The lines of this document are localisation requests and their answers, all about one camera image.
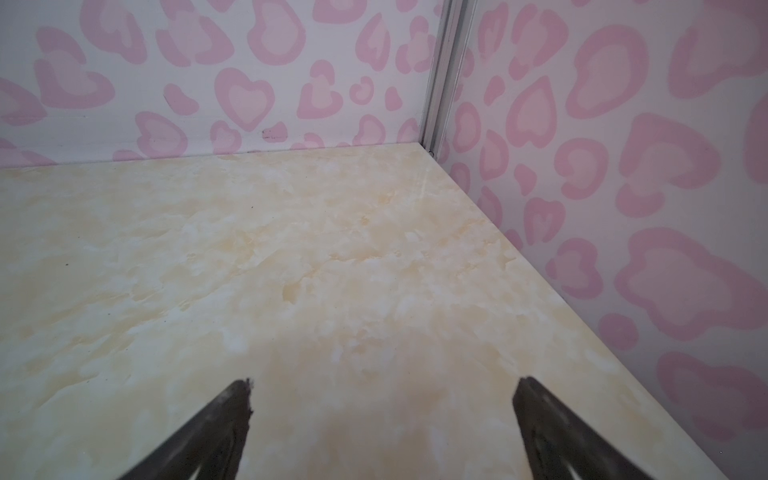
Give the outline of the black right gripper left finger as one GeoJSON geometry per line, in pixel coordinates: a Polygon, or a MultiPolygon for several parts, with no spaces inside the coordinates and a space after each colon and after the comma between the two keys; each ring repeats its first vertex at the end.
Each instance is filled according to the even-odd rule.
{"type": "Polygon", "coordinates": [[[251,391],[248,379],[232,382],[122,478],[235,478],[252,415],[251,391]]]}

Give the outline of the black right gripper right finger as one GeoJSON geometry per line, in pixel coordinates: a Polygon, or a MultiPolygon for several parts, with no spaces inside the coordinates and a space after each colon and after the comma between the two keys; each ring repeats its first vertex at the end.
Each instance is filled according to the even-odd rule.
{"type": "Polygon", "coordinates": [[[537,379],[521,378],[511,403],[535,479],[651,479],[537,379]]]}

